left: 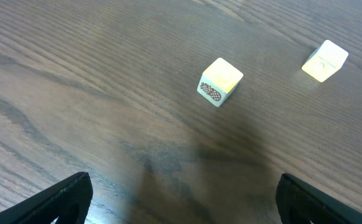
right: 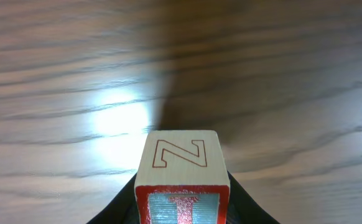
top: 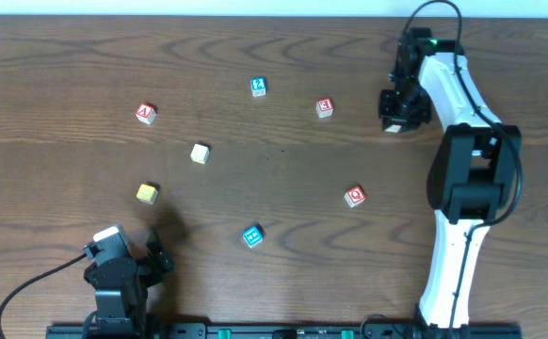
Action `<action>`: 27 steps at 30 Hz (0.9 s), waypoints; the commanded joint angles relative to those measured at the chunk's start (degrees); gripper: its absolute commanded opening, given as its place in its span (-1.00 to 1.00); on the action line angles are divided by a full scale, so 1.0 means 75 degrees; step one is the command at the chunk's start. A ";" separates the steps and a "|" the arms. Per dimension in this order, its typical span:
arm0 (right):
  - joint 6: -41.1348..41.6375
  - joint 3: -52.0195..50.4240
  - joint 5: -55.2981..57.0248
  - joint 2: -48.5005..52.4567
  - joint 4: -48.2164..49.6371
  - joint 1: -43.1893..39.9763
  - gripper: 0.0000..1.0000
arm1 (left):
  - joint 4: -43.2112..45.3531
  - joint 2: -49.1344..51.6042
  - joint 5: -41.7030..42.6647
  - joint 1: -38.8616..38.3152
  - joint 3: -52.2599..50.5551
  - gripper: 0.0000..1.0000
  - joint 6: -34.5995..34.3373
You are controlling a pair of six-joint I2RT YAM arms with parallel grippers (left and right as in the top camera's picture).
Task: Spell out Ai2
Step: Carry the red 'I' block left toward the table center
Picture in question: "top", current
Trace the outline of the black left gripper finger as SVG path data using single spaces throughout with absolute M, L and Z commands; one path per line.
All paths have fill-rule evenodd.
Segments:
M 156 232 L 151 232 L 146 239 L 145 246 L 151 256 L 158 257 L 162 251 L 162 243 Z
M 166 250 L 158 250 L 152 253 L 152 276 L 155 283 L 161 283 L 164 276 L 174 269 L 174 262 Z

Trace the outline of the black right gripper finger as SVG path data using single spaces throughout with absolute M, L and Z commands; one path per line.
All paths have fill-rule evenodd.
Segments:
M 418 118 L 419 104 L 416 102 L 399 102 L 397 104 L 398 125 L 400 132 L 408 132 L 417 129 L 420 126 Z
M 383 89 L 379 95 L 379 119 L 381 128 L 386 130 L 393 125 L 395 117 L 395 92 L 390 89 Z

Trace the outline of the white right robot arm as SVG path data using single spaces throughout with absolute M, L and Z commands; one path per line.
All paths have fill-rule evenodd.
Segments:
M 522 135 L 489 110 L 457 40 L 438 40 L 428 28 L 404 30 L 390 79 L 395 87 L 379 96 L 384 131 L 415 130 L 433 118 L 443 128 L 427 176 L 436 235 L 417 315 L 431 331 L 465 331 L 480 247 L 521 179 Z

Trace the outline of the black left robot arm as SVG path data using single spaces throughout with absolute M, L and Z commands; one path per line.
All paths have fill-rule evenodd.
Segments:
M 97 329 L 93 338 L 151 338 L 159 332 L 153 315 L 147 314 L 148 289 L 163 281 L 174 263 L 157 233 L 146 241 L 146 255 L 134 258 L 124 232 L 116 228 L 84 247 L 94 262 L 84 279 L 95 290 Z

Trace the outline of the red letter I block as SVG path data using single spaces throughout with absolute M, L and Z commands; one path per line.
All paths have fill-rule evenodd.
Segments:
M 387 127 L 385 129 L 385 132 L 387 132 L 387 133 L 400 133 L 401 130 L 402 130 L 401 125 L 393 124 L 393 125 L 390 125 L 389 127 Z

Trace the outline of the blue number 2 block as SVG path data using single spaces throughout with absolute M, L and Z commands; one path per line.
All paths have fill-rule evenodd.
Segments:
M 266 79 L 264 77 L 254 77 L 250 80 L 250 90 L 253 97 L 266 95 Z

